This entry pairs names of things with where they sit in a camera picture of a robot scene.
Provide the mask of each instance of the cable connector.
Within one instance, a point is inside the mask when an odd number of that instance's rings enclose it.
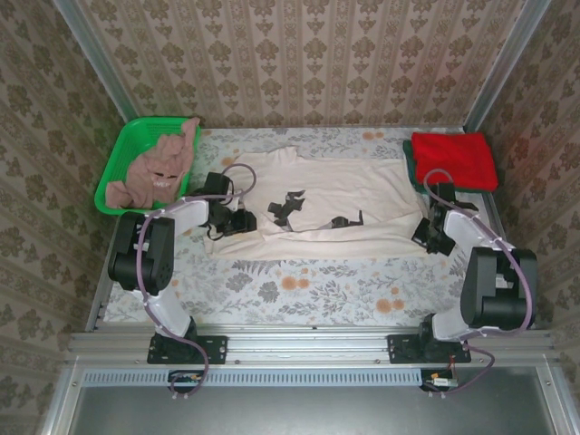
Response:
[[[456,388],[459,383],[457,379],[447,379],[447,378],[433,378],[433,385],[436,387],[449,387],[449,388]]]

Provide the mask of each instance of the gray floor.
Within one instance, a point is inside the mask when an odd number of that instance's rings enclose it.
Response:
[[[535,373],[494,369],[444,400],[409,387],[206,388],[176,401],[163,388],[85,388],[72,433],[551,434]]]

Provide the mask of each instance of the brown cloth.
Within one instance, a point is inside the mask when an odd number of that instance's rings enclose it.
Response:
[[[162,134],[155,147],[130,164],[124,183],[107,184],[107,207],[152,208],[154,201],[174,202],[193,162],[193,139],[198,124],[199,118],[192,118],[181,124],[182,134]]]

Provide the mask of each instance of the floral tablecloth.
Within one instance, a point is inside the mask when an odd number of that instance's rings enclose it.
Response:
[[[203,184],[242,152],[299,147],[305,157],[403,159],[402,142],[417,129],[204,130],[191,174]],[[459,129],[424,129],[460,132]],[[484,220],[480,195],[474,202]],[[368,260],[231,261],[207,258],[205,230],[176,240],[173,285],[198,324],[416,325],[458,299],[465,253]],[[115,284],[105,322],[145,322],[141,303]]]

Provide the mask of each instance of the red towel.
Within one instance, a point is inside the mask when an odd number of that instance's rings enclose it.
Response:
[[[413,133],[413,158],[416,177],[421,184],[432,169],[445,169],[455,186],[462,189],[492,192],[498,187],[498,176],[491,151],[483,134]],[[443,174],[429,177],[429,184],[448,181]]]

